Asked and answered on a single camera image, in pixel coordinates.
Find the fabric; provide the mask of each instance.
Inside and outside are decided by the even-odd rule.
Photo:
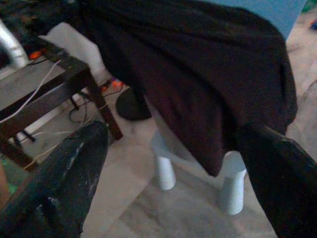
[[[284,134],[296,93],[283,36],[244,9],[191,0],[79,0],[67,22],[142,89],[213,176],[250,122]]]
[[[99,77],[96,77],[98,74],[102,74],[103,80],[111,78],[111,74],[105,69],[98,47],[69,24],[62,22],[41,38],[66,49],[70,55],[87,63],[97,83],[100,83],[97,81]]]
[[[260,124],[236,133],[257,199],[279,238],[317,237],[317,164],[295,141]]]

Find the cloth draped over stool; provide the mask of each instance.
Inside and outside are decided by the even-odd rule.
[[[281,33],[242,8],[192,0],[78,0],[66,22],[106,68],[143,90],[167,125],[217,176],[250,122],[285,134],[297,111]]]

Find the dark wooden table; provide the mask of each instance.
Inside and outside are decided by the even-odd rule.
[[[0,119],[16,112],[35,91],[52,65],[58,60],[61,61],[29,104],[16,116],[0,124],[0,152],[22,167],[30,164],[32,158],[8,140],[83,88],[87,88],[89,100],[95,103],[110,132],[119,140],[122,137],[120,128],[90,74],[88,65],[53,44],[44,40],[39,42],[46,49],[44,56],[49,60],[26,66],[0,80]],[[33,163],[27,170],[31,171],[36,166],[37,163]]]

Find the white stool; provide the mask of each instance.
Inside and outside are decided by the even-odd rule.
[[[158,131],[151,140],[151,146],[156,156],[158,185],[162,190],[172,189],[176,184],[176,177],[170,157],[175,155],[170,152]],[[242,211],[246,171],[238,151],[230,151],[225,155],[220,171],[220,174],[225,176],[225,180],[219,196],[219,204],[227,214],[235,215]]]

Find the table leg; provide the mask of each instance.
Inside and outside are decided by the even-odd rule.
[[[7,156],[9,159],[14,161],[17,165],[21,167],[26,167],[33,162],[33,159],[25,154],[23,150],[17,146],[9,143],[4,136],[0,134],[0,152]],[[38,164],[34,162],[26,168],[27,171],[34,170]]]
[[[93,77],[89,77],[87,80],[87,88],[90,93],[92,101],[96,104],[99,113],[102,115],[106,123],[109,125],[109,130],[116,140],[119,140],[123,137],[121,130],[113,118],[113,115],[110,111],[110,108],[106,104],[105,99],[103,98],[98,85],[96,84]]]

